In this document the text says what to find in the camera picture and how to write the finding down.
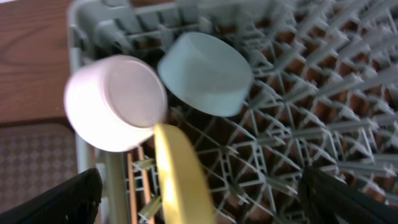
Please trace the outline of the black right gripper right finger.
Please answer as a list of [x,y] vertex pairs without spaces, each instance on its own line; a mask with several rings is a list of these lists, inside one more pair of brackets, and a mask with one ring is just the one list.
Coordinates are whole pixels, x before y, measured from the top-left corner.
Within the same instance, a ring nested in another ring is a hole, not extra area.
[[310,223],[397,223],[397,210],[314,167],[304,168],[298,197]]

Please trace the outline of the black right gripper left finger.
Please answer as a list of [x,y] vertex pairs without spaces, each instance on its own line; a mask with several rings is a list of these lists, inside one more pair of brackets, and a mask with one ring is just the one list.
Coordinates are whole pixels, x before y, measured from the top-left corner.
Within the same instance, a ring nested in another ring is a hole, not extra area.
[[1,214],[1,224],[94,224],[103,183],[90,168]]

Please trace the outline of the pink white bowl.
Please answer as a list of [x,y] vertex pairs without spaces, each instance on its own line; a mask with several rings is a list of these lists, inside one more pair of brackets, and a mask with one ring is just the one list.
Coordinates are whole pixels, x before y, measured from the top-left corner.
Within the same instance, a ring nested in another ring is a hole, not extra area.
[[67,118],[92,146],[126,152],[149,139],[167,111],[166,90],[144,61],[114,55],[79,68],[64,91]]

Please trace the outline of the yellow round plate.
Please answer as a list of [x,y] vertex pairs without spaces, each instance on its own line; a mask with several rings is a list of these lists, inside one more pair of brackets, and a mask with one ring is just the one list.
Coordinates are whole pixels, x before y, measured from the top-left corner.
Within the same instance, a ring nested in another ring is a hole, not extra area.
[[157,124],[154,141],[165,222],[215,224],[208,183],[189,138],[176,126]]

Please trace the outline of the light blue bowl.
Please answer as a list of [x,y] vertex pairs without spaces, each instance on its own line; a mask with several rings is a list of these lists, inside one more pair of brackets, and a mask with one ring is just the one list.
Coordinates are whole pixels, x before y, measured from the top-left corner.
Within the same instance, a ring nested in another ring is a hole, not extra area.
[[238,114],[254,76],[232,46],[208,34],[182,34],[158,63],[164,85],[179,100],[213,116]]

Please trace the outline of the grey dishwasher rack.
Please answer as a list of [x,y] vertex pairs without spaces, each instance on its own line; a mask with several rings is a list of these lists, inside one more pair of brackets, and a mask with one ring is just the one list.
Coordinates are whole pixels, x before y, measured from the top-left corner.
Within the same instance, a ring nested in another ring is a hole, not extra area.
[[73,72],[113,55],[156,66],[202,32],[241,52],[254,81],[221,118],[169,96],[194,145],[217,223],[307,223],[306,166],[397,208],[397,1],[74,1]]

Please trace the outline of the dark brown serving tray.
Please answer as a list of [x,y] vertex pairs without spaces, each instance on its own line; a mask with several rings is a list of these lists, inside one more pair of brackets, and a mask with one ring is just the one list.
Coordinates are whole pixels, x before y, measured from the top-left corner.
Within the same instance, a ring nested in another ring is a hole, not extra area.
[[1,128],[1,212],[77,175],[75,133],[61,124]]

